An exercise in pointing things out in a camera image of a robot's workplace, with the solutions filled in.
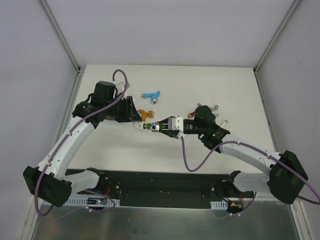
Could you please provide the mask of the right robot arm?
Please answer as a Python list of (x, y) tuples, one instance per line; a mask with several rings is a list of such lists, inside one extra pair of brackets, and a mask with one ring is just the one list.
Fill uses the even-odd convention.
[(286, 150), (279, 153), (251, 145), (216, 124), (215, 115), (206, 105), (196, 108), (193, 119), (170, 116), (151, 123), (150, 130), (181, 140), (185, 135), (197, 135), (211, 152), (235, 157), (258, 169), (259, 173), (234, 171), (230, 174), (225, 192), (233, 198), (242, 192), (264, 192), (290, 205), (308, 181), (304, 168), (293, 152)]

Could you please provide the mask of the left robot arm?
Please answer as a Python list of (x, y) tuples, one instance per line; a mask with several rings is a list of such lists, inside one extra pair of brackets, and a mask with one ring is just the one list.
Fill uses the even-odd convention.
[(50, 153), (36, 166), (23, 172), (32, 195), (61, 207), (72, 194), (89, 189), (99, 195), (105, 191), (106, 175), (95, 169), (67, 176), (67, 169), (85, 139), (104, 120), (118, 123), (140, 122), (132, 96), (116, 95), (112, 82), (99, 81), (94, 92), (76, 105), (70, 122)]

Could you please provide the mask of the green faucet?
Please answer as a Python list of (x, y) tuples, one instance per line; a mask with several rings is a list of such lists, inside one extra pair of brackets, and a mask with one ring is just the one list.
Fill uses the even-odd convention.
[(143, 128), (152, 132), (160, 132), (162, 130), (166, 130), (168, 127), (160, 122), (152, 122), (145, 123)]

